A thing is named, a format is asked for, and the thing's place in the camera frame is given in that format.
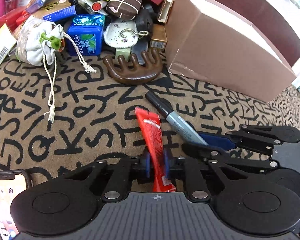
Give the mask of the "white floral round pouch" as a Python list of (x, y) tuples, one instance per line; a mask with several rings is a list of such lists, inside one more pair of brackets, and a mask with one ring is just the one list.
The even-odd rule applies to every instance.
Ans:
[(138, 36), (131, 31), (121, 31), (132, 29), (137, 32), (135, 21), (126, 21), (120, 18), (113, 20), (103, 32), (104, 42), (112, 48), (130, 48), (137, 44)]

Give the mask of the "brown checked pouch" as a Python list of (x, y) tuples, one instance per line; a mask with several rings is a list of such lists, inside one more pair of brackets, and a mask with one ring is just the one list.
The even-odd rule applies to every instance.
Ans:
[(141, 5), (142, 0), (109, 0), (106, 11), (122, 20), (133, 20)]

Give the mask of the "smartphone white screen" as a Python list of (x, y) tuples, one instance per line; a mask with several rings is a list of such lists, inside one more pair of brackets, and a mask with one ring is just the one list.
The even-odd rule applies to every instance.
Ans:
[(0, 238), (9, 240), (19, 233), (10, 213), (14, 198), (31, 187), (31, 178), (24, 170), (0, 171)]

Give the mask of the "mesh sachet drawstring bag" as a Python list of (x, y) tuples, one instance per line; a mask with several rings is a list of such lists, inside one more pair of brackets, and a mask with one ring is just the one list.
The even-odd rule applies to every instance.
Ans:
[(63, 51), (65, 40), (73, 45), (78, 59), (87, 73), (95, 73), (92, 66), (87, 64), (78, 46), (60, 24), (30, 16), (19, 31), (17, 39), (16, 57), (19, 61), (33, 66), (43, 66), (50, 81), (48, 99), (48, 120), (55, 120), (55, 93), (54, 85), (57, 74), (57, 52)]

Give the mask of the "pink cardboard box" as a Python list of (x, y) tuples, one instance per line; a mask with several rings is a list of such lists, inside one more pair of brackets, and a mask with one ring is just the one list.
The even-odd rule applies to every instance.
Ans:
[(172, 0), (165, 25), (169, 73), (270, 101), (296, 75), (250, 21), (215, 0)]

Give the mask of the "blue mint tin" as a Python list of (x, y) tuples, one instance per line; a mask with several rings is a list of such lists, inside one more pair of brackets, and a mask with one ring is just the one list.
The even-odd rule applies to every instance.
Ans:
[(71, 37), (83, 56), (98, 56), (102, 50), (106, 17), (101, 14), (76, 15), (65, 32)]

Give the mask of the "white yellow barcode box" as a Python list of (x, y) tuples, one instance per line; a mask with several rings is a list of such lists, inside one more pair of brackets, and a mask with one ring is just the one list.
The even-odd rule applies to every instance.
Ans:
[(4, 23), (0, 28), (0, 65), (14, 47), (16, 42), (17, 40), (12, 35), (9, 27), (6, 23)]

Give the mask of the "black pouch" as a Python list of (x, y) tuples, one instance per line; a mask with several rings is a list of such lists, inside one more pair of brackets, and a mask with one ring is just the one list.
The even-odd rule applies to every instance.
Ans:
[(153, 18), (156, 16), (150, 4), (144, 5), (135, 18), (136, 28), (138, 32), (148, 31), (153, 33)]

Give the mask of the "red tube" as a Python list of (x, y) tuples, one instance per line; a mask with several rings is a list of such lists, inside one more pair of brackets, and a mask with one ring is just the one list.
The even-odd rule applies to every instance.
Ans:
[(161, 122), (159, 115), (140, 107), (135, 108), (135, 114), (153, 164), (153, 191), (175, 192), (175, 186), (165, 174), (164, 148), (162, 144)]

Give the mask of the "grey black marker pen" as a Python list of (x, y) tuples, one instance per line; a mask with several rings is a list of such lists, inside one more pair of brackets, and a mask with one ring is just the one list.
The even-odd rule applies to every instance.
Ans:
[(172, 107), (164, 103), (155, 93), (148, 91), (145, 98), (166, 119), (172, 128), (186, 141), (197, 145), (208, 145), (208, 143), (190, 126)]

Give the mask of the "brown wooden comb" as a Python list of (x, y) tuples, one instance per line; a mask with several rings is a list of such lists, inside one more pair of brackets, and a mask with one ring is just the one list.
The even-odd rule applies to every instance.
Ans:
[(125, 85), (141, 85), (154, 80), (163, 69), (162, 59), (157, 48), (150, 49), (154, 62), (151, 61), (149, 53), (145, 50), (141, 52), (141, 56), (145, 61), (145, 66), (139, 64), (137, 55), (132, 53), (130, 61), (132, 66), (129, 67), (123, 55), (117, 57), (119, 68), (115, 67), (111, 56), (105, 56), (103, 63), (108, 70), (108, 74), (116, 82)]

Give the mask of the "red cap white cylinder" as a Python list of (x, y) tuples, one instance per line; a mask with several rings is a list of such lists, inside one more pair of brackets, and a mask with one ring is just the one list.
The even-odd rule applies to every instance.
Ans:
[(78, 0), (78, 3), (90, 14), (100, 12), (107, 6), (107, 1), (104, 0)]

